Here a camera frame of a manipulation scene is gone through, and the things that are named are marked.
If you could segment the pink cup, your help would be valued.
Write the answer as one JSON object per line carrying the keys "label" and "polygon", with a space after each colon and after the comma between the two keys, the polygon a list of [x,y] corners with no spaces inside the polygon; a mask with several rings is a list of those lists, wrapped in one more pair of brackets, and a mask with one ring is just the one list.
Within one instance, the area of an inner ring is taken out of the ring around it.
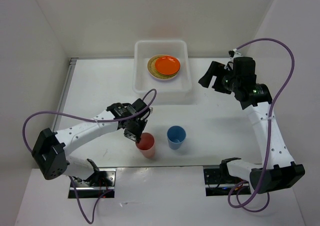
{"label": "pink cup", "polygon": [[145,158],[151,159],[156,154],[155,139],[150,133],[142,133],[135,145]]}

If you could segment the blue cup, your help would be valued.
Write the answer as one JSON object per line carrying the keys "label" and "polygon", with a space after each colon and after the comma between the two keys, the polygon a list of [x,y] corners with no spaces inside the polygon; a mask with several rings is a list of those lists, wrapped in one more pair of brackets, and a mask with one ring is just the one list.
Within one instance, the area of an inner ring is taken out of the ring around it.
{"label": "blue cup", "polygon": [[166,133],[168,145],[172,150],[177,150],[181,147],[186,139],[186,131],[181,126],[171,126]]}

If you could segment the orange plate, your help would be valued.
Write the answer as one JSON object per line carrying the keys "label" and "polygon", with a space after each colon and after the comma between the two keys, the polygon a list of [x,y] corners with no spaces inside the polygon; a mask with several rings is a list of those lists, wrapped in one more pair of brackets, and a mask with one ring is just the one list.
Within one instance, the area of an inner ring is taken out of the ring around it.
{"label": "orange plate", "polygon": [[155,61],[155,69],[159,74],[171,76],[179,72],[181,64],[173,56],[165,55]]}

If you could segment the green plate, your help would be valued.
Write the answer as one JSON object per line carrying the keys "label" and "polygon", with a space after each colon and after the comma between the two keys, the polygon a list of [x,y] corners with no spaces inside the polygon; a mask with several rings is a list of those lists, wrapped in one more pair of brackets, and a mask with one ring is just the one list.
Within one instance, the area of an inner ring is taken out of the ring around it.
{"label": "green plate", "polygon": [[179,73],[179,72],[176,72],[176,73],[170,74],[170,75],[165,75],[165,74],[159,73],[159,75],[161,75],[161,76],[163,76],[163,77],[166,77],[166,78],[172,78],[172,77],[176,76],[178,73]]}

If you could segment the purple plate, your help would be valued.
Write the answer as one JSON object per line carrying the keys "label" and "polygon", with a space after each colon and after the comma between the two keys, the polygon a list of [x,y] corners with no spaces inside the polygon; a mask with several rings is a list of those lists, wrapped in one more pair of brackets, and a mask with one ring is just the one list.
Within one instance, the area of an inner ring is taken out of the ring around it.
{"label": "purple plate", "polygon": [[169,81],[169,80],[172,80],[172,79],[174,79],[175,77],[178,76],[178,74],[177,74],[176,76],[174,76],[174,77],[172,77],[172,78],[166,78],[166,77],[163,77],[163,76],[161,76],[161,75],[159,75],[159,74],[153,74],[153,73],[149,73],[149,74],[150,74],[150,76],[151,76],[152,78],[154,78],[155,80],[160,80],[160,81]]}

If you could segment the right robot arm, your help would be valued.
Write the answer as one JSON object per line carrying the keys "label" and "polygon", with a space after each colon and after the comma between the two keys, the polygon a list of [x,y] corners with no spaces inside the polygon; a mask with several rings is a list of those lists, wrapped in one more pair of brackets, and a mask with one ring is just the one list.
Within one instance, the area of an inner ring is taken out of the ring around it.
{"label": "right robot arm", "polygon": [[220,179],[225,183],[243,179],[258,194],[263,194],[292,187],[305,174],[305,169],[289,153],[275,118],[275,100],[265,84],[257,83],[255,69],[251,57],[238,57],[227,64],[212,61],[199,84],[209,88],[214,79],[215,91],[234,94],[251,122],[262,158],[260,165],[238,157],[222,160]]}

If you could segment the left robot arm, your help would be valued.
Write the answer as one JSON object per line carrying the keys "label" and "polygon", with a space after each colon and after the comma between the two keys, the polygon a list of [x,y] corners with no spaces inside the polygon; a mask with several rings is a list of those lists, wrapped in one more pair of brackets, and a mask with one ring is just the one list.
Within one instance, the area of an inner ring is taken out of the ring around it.
{"label": "left robot arm", "polygon": [[152,109],[142,99],[134,103],[114,103],[88,121],[67,129],[42,130],[32,150],[32,157],[46,180],[61,175],[94,186],[106,178],[92,159],[79,159],[72,152],[90,141],[108,133],[123,130],[126,138],[138,143]]}

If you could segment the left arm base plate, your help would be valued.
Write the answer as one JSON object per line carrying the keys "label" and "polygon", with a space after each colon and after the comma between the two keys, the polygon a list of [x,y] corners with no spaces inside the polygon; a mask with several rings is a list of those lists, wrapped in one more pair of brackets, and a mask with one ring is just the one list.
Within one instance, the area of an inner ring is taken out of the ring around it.
{"label": "left arm base plate", "polygon": [[80,199],[114,198],[116,184],[116,168],[100,168],[87,180],[72,177]]}

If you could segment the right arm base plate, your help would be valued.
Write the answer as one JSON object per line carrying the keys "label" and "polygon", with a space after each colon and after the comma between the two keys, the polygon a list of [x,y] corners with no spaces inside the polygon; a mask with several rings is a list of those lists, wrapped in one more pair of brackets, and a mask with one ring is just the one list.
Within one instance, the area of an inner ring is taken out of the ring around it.
{"label": "right arm base plate", "polygon": [[225,179],[219,166],[203,167],[205,193],[207,197],[227,196],[230,190],[242,181],[241,178],[231,177]]}

